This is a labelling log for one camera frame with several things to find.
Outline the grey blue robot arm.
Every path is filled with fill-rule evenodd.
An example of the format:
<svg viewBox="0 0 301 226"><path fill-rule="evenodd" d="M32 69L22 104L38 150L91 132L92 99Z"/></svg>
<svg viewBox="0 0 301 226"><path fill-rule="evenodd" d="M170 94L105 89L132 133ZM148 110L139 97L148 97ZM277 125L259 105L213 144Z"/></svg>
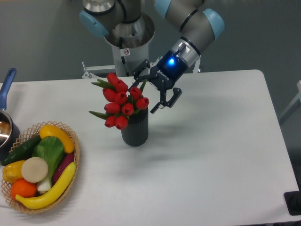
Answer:
<svg viewBox="0 0 301 226"><path fill-rule="evenodd" d="M199 11L201 0L156 0L156 11L181 33L170 50L151 64L149 43L155 27L141 10L139 0L85 0L79 17L95 36L104 37L111 45L118 76L132 76L134 86L149 81L159 92L153 108L172 107L182 94L175 87L178 79L191 66L196 66L201 53L223 32L221 16L211 9Z"/></svg>

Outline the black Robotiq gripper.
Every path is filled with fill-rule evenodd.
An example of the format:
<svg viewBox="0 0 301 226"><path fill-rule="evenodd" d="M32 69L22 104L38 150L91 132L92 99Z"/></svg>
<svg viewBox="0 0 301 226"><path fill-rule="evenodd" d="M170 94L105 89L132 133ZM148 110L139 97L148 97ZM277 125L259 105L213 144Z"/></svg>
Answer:
<svg viewBox="0 0 301 226"><path fill-rule="evenodd" d="M169 50L159 62L150 69L150 73L142 75L145 69L150 69L149 60L145 59L133 70L133 84L129 87L129 91L133 87L137 87L142 81L148 81L160 91L159 102L151 109L150 113L154 114L160 106L173 107L175 102L182 94L180 88L174 87L177 80L188 69L186 63L174 52ZM172 97L166 101L166 91L173 88Z"/></svg>

